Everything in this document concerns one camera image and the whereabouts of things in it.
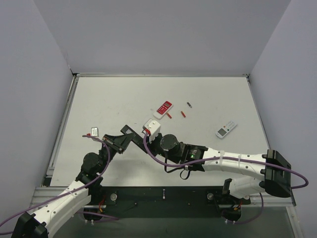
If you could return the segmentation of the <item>black remote control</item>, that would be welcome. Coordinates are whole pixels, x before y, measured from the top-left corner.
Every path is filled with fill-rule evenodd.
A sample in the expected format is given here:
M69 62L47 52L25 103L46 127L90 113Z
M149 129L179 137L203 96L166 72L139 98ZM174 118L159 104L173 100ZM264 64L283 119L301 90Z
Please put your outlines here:
M143 144L143 138L137 132L135 132L130 126L125 125L120 131L124 135L132 134L133 135L132 142L143 152L147 153Z

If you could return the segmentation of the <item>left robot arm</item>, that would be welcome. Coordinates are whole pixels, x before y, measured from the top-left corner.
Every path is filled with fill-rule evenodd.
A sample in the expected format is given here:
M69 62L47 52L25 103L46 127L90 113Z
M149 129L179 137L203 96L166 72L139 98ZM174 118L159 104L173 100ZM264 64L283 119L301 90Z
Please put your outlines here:
M134 135L104 135L102 139L91 135L84 137L100 142L99 152L84 156L80 173L59 196L45 202L32 214L23 212L11 235L13 238L52 238L84 205L101 200L102 174L114 156L125 151Z

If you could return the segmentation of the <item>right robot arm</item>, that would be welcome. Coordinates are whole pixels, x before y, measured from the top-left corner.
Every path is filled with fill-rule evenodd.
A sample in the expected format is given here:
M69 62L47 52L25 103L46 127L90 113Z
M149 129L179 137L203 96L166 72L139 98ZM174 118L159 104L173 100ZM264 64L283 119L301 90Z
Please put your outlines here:
M229 153L179 142L172 134L159 134L153 140L145 135L142 144L144 150L165 167L188 172L239 174L240 178L227 178L223 184L224 194L237 199L262 192L280 198L291 196L291 165L276 150L255 155Z

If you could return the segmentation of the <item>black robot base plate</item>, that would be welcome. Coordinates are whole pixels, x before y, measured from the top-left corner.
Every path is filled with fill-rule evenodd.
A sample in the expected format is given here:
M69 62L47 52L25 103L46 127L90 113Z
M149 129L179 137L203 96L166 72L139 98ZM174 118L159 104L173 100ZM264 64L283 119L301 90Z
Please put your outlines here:
M250 199L222 193L222 186L104 186L84 206L85 218L100 213L124 218L219 218L223 210L241 217Z

